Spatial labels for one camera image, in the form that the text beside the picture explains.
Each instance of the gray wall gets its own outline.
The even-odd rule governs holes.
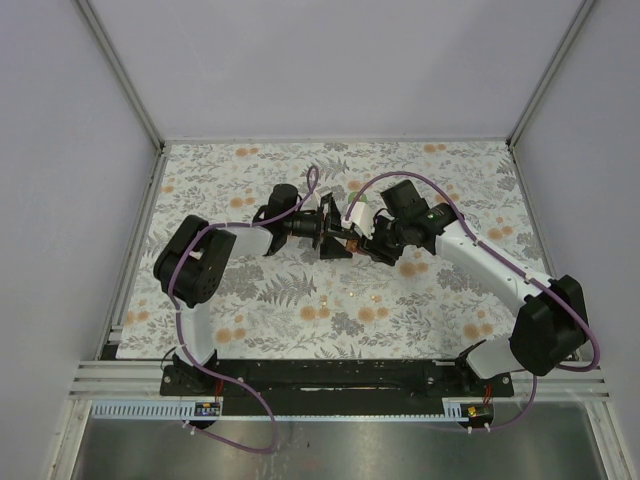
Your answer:
[[[0,477],[40,475],[152,149],[69,0],[0,15]]]
[[[166,138],[505,138],[580,0],[94,0]]]
[[[600,2],[518,145],[559,272],[585,289],[602,365],[640,461],[640,2]]]

